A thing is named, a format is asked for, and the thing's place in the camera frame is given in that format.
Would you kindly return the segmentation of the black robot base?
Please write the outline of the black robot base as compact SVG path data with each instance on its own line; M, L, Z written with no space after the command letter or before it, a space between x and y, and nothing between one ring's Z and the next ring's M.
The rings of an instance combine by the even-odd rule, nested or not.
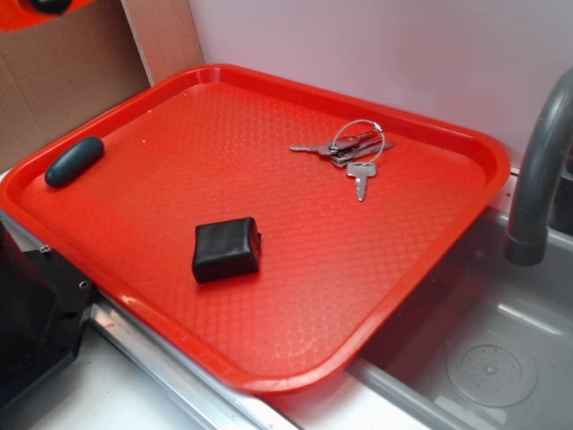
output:
M1 227L1 411L78 356L97 294L60 253L23 251Z

